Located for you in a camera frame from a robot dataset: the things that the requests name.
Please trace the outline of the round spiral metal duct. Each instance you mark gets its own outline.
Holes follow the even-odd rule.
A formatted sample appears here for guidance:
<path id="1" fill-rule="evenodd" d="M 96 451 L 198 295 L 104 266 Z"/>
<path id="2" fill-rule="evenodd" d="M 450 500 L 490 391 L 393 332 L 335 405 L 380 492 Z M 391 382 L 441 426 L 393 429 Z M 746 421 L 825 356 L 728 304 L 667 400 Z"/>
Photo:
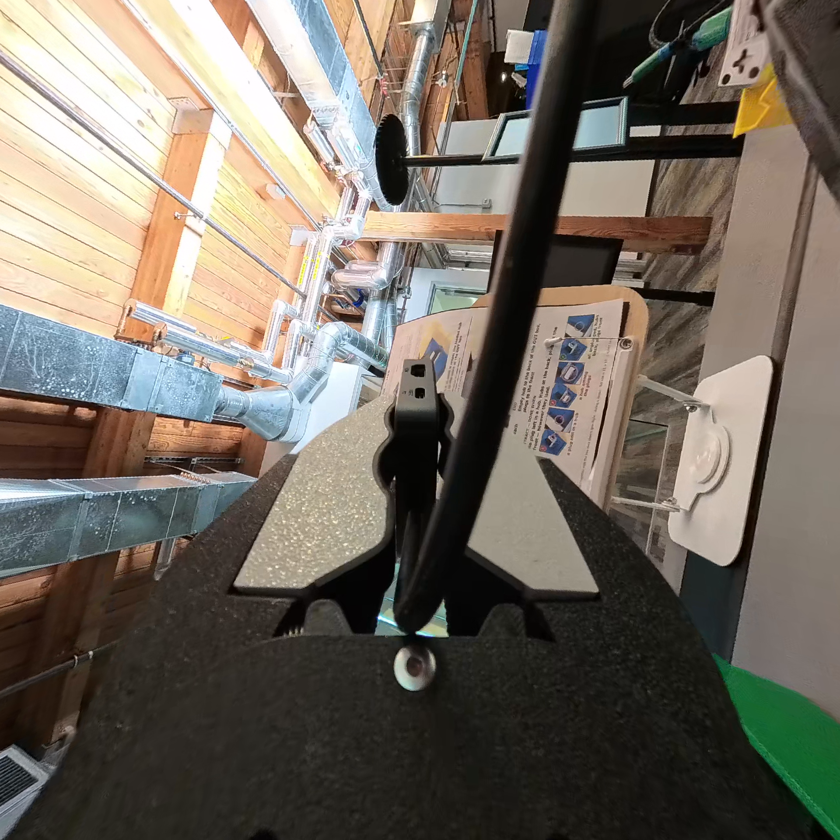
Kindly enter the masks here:
<path id="1" fill-rule="evenodd" d="M 421 116 L 420 106 L 427 74 L 434 56 L 435 27 L 432 20 L 413 25 L 413 51 L 407 64 L 400 100 L 400 119 L 406 134 L 406 148 L 409 156 L 421 153 Z M 411 199 L 416 199 L 422 212 L 434 212 L 434 203 L 425 180 L 417 168 L 410 168 L 410 191 L 403 202 L 402 210 L 407 211 Z"/>

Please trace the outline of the framed screen on stand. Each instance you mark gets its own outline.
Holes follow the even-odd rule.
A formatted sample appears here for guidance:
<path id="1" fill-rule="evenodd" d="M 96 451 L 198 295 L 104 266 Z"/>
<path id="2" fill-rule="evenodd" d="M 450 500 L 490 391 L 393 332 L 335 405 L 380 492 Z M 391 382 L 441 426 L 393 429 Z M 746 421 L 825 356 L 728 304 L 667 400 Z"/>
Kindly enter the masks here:
<path id="1" fill-rule="evenodd" d="M 628 97 L 586 101 L 583 104 L 573 150 L 602 151 L 622 148 L 628 138 Z M 497 120 L 483 164 L 518 162 L 526 148 L 532 111 L 509 112 Z"/>

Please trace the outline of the grey HDMI switch box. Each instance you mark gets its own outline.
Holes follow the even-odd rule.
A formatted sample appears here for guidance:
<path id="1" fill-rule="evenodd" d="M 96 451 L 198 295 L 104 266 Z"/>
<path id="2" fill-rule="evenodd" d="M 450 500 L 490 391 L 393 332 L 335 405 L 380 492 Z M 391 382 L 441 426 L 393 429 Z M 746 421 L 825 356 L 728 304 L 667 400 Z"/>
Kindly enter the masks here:
<path id="1" fill-rule="evenodd" d="M 747 88 L 757 82 L 770 60 L 762 1 L 734 1 L 726 51 L 718 79 L 720 88 Z"/>

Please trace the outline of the silver insulated pipes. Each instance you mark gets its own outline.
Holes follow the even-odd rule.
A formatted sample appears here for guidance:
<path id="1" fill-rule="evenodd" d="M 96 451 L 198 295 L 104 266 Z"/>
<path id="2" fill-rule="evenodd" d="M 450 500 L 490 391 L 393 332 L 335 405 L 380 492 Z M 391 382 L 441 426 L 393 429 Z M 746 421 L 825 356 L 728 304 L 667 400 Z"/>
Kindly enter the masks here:
<path id="1" fill-rule="evenodd" d="M 337 243 L 354 242 L 361 236 L 371 199 L 364 186 L 352 182 L 343 191 L 338 216 L 320 233 L 308 234 L 298 282 L 293 286 L 300 303 L 293 306 L 275 300 L 259 350 L 236 339 L 211 339 L 175 315 L 133 298 L 123 316 L 151 326 L 154 345 L 165 344 L 192 357 L 238 368 L 252 379 L 283 385 L 296 393 L 302 405 L 311 403 L 321 391 L 338 355 L 350 355 L 383 370 L 389 352 L 378 338 L 365 336 L 342 321 L 317 324 L 330 251 Z"/>

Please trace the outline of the yellow plastic bin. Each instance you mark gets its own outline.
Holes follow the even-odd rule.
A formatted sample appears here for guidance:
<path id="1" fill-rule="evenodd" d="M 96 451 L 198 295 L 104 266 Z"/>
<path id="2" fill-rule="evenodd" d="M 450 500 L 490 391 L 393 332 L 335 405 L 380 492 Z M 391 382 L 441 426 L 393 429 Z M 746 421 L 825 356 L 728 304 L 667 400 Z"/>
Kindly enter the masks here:
<path id="1" fill-rule="evenodd" d="M 751 131 L 774 129 L 793 123 L 773 64 L 768 63 L 755 83 L 742 90 L 732 137 L 738 138 Z"/>

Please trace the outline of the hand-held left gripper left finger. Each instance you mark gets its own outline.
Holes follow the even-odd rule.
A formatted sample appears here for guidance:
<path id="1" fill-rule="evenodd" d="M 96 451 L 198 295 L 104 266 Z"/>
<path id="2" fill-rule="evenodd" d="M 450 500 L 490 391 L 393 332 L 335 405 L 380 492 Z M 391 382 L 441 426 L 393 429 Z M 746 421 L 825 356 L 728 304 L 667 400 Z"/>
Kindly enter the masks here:
<path id="1" fill-rule="evenodd" d="M 381 395 L 301 450 L 234 579 L 237 593 L 302 598 L 358 572 L 382 599 L 396 567 L 394 501 L 379 470 L 390 408 Z"/>

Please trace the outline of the rectangular metal air duct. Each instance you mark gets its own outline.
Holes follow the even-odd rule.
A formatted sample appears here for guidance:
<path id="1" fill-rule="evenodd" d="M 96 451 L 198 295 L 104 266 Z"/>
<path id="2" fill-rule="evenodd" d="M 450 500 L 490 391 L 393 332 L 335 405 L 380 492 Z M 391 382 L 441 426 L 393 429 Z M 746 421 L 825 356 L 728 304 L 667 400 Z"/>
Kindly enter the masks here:
<path id="1" fill-rule="evenodd" d="M 2 479 L 1 576 L 196 534 L 256 479 Z"/>
<path id="2" fill-rule="evenodd" d="M 1 388 L 202 423 L 225 417 L 266 440 L 297 439 L 307 422 L 282 385 L 242 392 L 220 374 L 4 305 Z"/>

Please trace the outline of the black floor lamp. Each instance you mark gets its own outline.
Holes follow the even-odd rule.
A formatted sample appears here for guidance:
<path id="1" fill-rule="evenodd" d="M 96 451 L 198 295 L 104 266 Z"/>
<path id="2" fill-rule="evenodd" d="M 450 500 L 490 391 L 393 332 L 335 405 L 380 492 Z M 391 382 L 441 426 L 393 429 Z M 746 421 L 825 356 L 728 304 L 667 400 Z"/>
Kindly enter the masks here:
<path id="1" fill-rule="evenodd" d="M 385 199 L 392 205 L 403 203 L 414 171 L 518 164 L 529 121 L 528 112 L 503 115 L 482 153 L 411 154 L 401 121 L 393 116 L 384 118 L 376 133 L 374 163 Z M 614 142 L 597 143 L 594 126 L 592 119 L 581 115 L 572 150 L 566 155 L 552 154 L 549 161 L 572 164 L 735 159 L 741 156 L 744 146 L 742 137 L 725 133 L 632 136 L 622 119 L 616 119 Z"/>

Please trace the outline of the black monitor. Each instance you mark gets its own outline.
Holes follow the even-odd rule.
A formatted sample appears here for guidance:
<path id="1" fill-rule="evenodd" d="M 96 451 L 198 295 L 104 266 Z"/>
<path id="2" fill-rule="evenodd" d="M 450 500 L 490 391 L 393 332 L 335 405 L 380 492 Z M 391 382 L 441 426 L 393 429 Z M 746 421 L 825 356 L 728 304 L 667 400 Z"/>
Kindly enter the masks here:
<path id="1" fill-rule="evenodd" d="M 623 251 L 621 238 L 555 234 L 542 289 L 611 285 Z"/>

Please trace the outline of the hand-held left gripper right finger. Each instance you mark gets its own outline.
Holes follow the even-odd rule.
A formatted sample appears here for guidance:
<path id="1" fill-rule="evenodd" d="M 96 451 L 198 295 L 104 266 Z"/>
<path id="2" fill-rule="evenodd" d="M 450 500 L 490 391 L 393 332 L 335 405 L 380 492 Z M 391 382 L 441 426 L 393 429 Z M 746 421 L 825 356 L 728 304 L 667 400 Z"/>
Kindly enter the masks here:
<path id="1" fill-rule="evenodd" d="M 482 585 L 517 601 L 599 595 L 543 466 L 553 462 L 503 434 L 464 554 L 445 584 L 448 600 L 478 597 Z"/>

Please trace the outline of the white vent grille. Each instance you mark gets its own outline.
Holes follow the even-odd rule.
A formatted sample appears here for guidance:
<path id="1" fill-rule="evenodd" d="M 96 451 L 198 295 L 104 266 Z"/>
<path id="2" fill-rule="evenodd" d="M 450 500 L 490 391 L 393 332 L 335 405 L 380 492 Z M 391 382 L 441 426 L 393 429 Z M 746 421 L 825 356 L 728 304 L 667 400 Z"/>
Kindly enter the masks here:
<path id="1" fill-rule="evenodd" d="M 50 775 L 44 765 L 16 745 L 1 751 L 1 838 L 14 829 Z"/>

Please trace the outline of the green plastic bin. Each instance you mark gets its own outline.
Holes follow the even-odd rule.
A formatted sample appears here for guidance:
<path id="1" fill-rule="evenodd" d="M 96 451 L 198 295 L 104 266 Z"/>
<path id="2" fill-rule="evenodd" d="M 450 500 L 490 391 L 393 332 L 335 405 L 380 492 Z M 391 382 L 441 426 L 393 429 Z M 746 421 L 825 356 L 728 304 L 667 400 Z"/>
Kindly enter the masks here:
<path id="1" fill-rule="evenodd" d="M 753 748 L 824 832 L 839 838 L 839 724 L 816 703 L 713 655 Z"/>

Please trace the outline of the blue plastic crate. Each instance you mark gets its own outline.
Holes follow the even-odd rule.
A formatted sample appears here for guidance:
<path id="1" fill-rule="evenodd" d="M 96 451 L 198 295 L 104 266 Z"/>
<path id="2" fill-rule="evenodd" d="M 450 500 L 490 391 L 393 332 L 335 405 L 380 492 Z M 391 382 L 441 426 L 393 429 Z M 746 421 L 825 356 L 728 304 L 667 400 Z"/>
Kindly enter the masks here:
<path id="1" fill-rule="evenodd" d="M 509 29 L 505 52 L 506 63 L 513 65 L 518 70 L 540 66 L 546 36 L 547 32 L 544 29 L 535 32 Z"/>

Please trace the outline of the white board stand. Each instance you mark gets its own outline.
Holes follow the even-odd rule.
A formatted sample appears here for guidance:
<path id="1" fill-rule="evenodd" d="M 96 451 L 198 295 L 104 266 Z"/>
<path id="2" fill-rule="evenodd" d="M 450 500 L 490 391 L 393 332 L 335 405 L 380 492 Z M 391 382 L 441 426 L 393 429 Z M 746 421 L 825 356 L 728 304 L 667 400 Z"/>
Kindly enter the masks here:
<path id="1" fill-rule="evenodd" d="M 639 375 L 637 385 L 688 412 L 672 496 L 659 502 L 613 497 L 612 504 L 668 513 L 670 539 L 719 567 L 740 553 L 774 376 L 757 355 L 702 380 L 686 394 Z"/>

